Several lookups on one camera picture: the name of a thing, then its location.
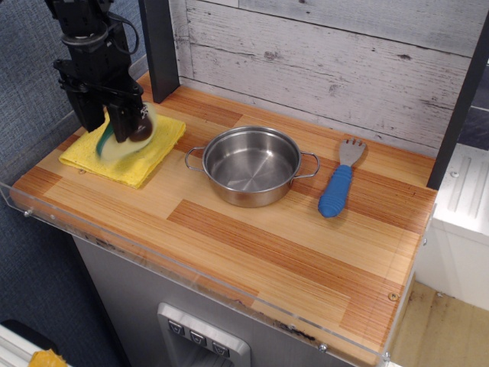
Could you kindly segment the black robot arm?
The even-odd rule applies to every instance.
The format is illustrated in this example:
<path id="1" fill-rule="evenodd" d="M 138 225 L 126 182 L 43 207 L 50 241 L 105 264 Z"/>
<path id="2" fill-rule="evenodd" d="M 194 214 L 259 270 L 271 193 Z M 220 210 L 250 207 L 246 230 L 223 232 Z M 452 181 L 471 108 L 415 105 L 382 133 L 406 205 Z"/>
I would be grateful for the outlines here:
<path id="1" fill-rule="evenodd" d="M 70 58 L 55 60 L 60 87 L 81 125 L 92 132 L 110 121 L 118 143 L 140 142 L 152 132 L 142 87 L 130 76 L 131 55 L 124 26 L 109 1 L 48 1 Z"/>

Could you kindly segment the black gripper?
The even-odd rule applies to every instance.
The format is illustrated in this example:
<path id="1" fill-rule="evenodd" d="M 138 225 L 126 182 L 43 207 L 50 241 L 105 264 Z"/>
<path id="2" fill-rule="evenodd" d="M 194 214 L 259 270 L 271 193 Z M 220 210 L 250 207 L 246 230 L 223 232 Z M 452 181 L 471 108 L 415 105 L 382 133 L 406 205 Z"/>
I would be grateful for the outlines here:
<path id="1" fill-rule="evenodd" d="M 104 107 L 118 143 L 144 140 L 142 88 L 129 75 L 125 41 L 66 41 L 70 59 L 53 66 L 80 124 L 93 132 L 105 122 Z"/>

